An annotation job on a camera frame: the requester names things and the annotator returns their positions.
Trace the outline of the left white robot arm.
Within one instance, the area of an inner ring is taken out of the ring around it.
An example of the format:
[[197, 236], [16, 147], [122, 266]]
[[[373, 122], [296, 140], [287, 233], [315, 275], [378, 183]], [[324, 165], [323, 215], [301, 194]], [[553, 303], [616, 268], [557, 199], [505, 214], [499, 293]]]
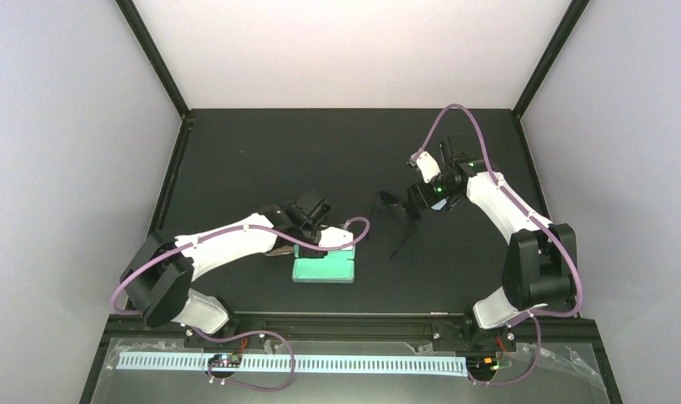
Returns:
[[350, 248], [353, 235], [325, 219], [331, 205], [309, 191], [295, 201], [265, 205], [229, 225], [196, 234], [152, 233], [120, 276], [110, 298], [113, 310], [126, 294], [149, 327], [186, 325], [205, 334], [219, 332], [231, 319], [222, 300], [194, 289], [209, 272], [252, 255], [301, 252], [323, 260], [332, 251]]

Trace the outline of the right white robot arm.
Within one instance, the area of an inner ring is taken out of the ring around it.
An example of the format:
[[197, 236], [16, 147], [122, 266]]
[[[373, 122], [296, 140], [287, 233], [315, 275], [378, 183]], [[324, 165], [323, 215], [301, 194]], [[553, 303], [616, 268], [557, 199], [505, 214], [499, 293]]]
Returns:
[[408, 159], [421, 180], [407, 190], [405, 210], [415, 221], [423, 210], [452, 210], [463, 199], [477, 206], [508, 245], [501, 284], [476, 302], [463, 328], [466, 347], [487, 351], [497, 340], [495, 328], [508, 326], [551, 303], [578, 301], [576, 237], [567, 224], [555, 224], [533, 210], [489, 167], [486, 159], [460, 152], [455, 139], [440, 143], [441, 159], [420, 149]]

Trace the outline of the brown plaid glasses case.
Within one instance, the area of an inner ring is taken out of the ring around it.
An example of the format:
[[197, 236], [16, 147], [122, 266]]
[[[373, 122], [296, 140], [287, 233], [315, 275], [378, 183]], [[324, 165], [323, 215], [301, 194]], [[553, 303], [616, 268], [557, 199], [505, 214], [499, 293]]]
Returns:
[[264, 255], [266, 257], [281, 257], [286, 255], [292, 255], [295, 253], [295, 248], [291, 245], [285, 245], [277, 247], [271, 251], [266, 252]]

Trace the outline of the left black frame post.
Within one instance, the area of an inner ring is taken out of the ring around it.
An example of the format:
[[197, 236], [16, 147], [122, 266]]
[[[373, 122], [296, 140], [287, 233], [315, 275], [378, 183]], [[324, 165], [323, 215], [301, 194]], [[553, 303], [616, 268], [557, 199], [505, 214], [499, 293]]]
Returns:
[[147, 28], [141, 13], [134, 1], [116, 0], [118, 9], [121, 11], [126, 23], [136, 38], [144, 55], [149, 61], [153, 71], [156, 73], [159, 82], [162, 84], [166, 95], [172, 102], [179, 117], [186, 120], [189, 116], [190, 108], [184, 100], [177, 83], [173, 79], [167, 63], [164, 61], [161, 51], [158, 49], [151, 31]]

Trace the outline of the small circuit board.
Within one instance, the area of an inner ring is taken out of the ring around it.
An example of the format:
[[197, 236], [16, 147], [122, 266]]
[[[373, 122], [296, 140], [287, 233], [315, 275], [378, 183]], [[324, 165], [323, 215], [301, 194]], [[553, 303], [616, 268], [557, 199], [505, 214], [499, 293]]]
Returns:
[[495, 358], [473, 359], [467, 362], [467, 366], [471, 370], [479, 371], [496, 371], [501, 367], [499, 360]]
[[213, 354], [207, 362], [208, 369], [237, 369], [242, 364], [243, 355], [239, 353]]

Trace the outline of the black front frame rail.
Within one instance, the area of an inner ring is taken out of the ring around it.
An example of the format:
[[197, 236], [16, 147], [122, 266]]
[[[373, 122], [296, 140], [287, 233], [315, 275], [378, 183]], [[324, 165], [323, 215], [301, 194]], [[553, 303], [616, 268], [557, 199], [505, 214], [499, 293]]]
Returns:
[[[459, 315], [321, 315], [299, 313], [242, 313], [231, 320], [231, 333], [259, 330], [260, 336], [249, 341], [252, 348], [261, 347], [266, 338], [284, 337], [291, 342], [322, 343], [409, 343], [426, 351], [450, 352], [468, 358], [484, 358], [497, 354], [505, 359], [516, 356], [518, 343], [542, 346], [550, 343], [586, 343], [591, 348], [597, 376], [610, 403], [620, 403], [622, 397], [615, 381], [609, 358], [595, 321], [583, 318], [549, 318], [539, 320], [536, 331], [528, 322], [491, 333], [491, 338], [475, 347], [463, 341], [462, 318]], [[93, 385], [103, 377], [103, 360], [111, 356], [115, 343], [124, 338], [180, 340], [186, 348], [224, 348], [224, 343], [210, 342], [190, 332], [186, 327], [166, 325], [150, 328], [135, 316], [109, 316], [98, 351], [90, 369], [80, 401], [93, 400]]]

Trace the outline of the right black frame post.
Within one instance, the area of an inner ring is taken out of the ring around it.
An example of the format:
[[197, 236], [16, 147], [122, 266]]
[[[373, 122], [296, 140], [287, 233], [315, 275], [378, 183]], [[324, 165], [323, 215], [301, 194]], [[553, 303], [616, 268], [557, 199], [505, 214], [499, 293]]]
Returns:
[[565, 13], [561, 17], [561, 21], [557, 25], [528, 82], [519, 95], [518, 101], [512, 109], [512, 115], [515, 120], [523, 118], [589, 4], [589, 0], [571, 0], [569, 2]]

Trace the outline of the black sunglasses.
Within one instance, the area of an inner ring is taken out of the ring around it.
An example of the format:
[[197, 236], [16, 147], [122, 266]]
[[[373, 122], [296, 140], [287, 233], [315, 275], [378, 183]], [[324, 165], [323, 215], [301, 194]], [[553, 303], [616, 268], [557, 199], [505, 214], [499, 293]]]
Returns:
[[403, 202], [390, 191], [380, 190], [370, 208], [372, 230], [368, 235], [386, 237], [391, 242], [388, 260], [393, 260], [412, 238], [422, 217], [419, 211], [408, 202]]

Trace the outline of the right small circuit board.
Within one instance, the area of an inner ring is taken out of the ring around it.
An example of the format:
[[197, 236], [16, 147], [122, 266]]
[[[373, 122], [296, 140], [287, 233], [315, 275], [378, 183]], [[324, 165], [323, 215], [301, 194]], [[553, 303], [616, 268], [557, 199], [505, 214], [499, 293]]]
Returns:
[[473, 359], [467, 362], [467, 366], [471, 370], [479, 371], [496, 371], [501, 367], [499, 360], [495, 358]]

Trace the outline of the blue-grey glasses case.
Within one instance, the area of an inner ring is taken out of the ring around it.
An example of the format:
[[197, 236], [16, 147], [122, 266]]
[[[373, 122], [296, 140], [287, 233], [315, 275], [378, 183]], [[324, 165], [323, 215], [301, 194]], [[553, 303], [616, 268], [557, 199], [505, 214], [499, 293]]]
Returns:
[[323, 259], [299, 259], [295, 246], [291, 278], [296, 283], [349, 284], [355, 279], [355, 247], [327, 252]]

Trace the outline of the left small circuit board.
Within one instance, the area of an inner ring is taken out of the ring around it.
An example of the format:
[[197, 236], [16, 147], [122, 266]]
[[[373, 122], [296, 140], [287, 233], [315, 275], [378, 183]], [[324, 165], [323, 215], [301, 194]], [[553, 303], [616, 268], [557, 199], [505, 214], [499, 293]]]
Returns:
[[213, 354], [207, 362], [208, 369], [237, 369], [242, 364], [243, 355], [239, 353]]

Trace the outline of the black frame post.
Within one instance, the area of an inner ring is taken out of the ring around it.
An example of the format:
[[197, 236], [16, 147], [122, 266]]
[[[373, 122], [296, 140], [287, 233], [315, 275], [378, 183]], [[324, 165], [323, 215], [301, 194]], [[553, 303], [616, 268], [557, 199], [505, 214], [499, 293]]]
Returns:
[[512, 115], [515, 120], [523, 118], [589, 4], [589, 0], [571, 0], [569, 2], [565, 13], [561, 17], [561, 21], [557, 25], [528, 82], [519, 95], [518, 101], [512, 109]]
[[116, 0], [118, 9], [121, 11], [126, 23], [136, 38], [144, 55], [149, 61], [153, 71], [156, 73], [159, 82], [162, 84], [166, 95], [172, 102], [179, 117], [186, 120], [189, 116], [190, 108], [184, 100], [177, 83], [173, 79], [167, 63], [164, 61], [161, 51], [158, 49], [151, 31], [147, 28], [141, 13], [134, 1]]

